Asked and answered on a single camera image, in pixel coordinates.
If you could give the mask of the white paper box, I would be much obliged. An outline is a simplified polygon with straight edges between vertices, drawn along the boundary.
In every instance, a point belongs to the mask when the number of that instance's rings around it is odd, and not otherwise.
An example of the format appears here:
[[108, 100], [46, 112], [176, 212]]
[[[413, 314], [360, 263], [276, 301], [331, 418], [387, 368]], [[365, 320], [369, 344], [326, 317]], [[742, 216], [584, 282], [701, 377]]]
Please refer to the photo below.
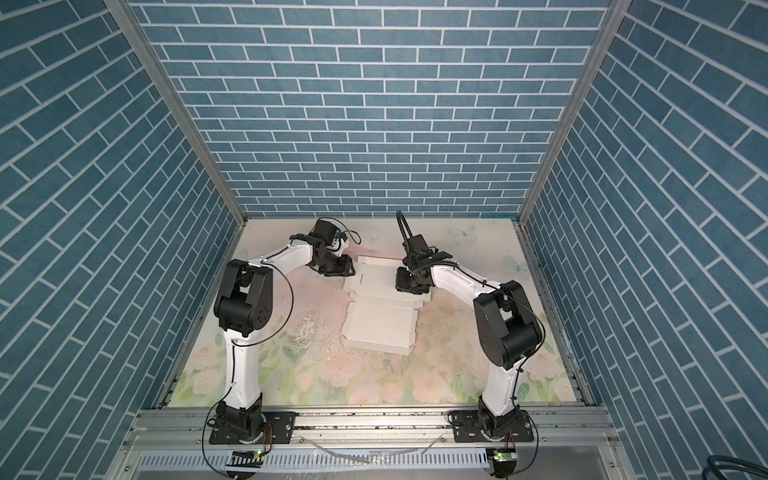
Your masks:
[[401, 262], [360, 256], [356, 274], [345, 279], [351, 297], [342, 327], [342, 344], [395, 355], [409, 355], [416, 340], [419, 309], [431, 295], [400, 292], [395, 288]]

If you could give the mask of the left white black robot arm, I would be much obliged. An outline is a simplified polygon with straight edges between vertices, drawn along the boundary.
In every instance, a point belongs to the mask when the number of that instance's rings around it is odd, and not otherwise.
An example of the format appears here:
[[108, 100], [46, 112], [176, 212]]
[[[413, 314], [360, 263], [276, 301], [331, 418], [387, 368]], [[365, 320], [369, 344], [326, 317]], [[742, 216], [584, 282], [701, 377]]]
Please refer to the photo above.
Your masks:
[[325, 277], [355, 274], [347, 248], [359, 245], [359, 233], [331, 217], [316, 221], [310, 232], [293, 234], [277, 250], [249, 260], [230, 260], [224, 269], [213, 312], [226, 351], [225, 394], [213, 411], [214, 425], [236, 443], [268, 443], [258, 359], [262, 344], [284, 329], [264, 335], [272, 319], [275, 278], [308, 267]]

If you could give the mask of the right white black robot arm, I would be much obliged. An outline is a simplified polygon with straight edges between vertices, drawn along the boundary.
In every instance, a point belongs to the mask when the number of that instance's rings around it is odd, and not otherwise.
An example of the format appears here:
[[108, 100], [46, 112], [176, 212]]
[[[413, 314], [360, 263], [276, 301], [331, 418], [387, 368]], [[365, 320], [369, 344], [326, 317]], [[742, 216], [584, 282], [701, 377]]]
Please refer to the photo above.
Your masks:
[[517, 387], [525, 363], [546, 339], [522, 285], [484, 279], [461, 267], [449, 253], [428, 246], [422, 235], [407, 234], [403, 247], [397, 291], [421, 295], [436, 287], [473, 308], [479, 343], [491, 364], [478, 400], [479, 426], [492, 440], [509, 435], [520, 415]]

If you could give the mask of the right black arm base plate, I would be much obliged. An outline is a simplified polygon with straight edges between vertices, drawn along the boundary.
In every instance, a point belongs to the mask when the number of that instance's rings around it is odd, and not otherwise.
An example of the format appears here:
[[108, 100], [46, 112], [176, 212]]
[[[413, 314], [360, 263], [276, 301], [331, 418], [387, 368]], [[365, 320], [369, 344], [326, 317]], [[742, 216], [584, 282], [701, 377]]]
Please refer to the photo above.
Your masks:
[[486, 410], [452, 410], [447, 422], [457, 443], [532, 442], [535, 434], [527, 412], [517, 409], [501, 417]]

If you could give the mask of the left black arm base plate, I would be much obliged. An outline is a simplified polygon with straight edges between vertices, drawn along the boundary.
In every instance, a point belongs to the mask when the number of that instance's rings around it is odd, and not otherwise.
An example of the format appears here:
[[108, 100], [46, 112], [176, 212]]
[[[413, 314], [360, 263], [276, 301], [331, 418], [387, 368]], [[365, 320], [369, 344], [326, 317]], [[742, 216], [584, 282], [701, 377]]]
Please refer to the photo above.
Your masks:
[[292, 411], [259, 412], [234, 420], [214, 416], [206, 422], [212, 445], [264, 446], [289, 444], [297, 414]]

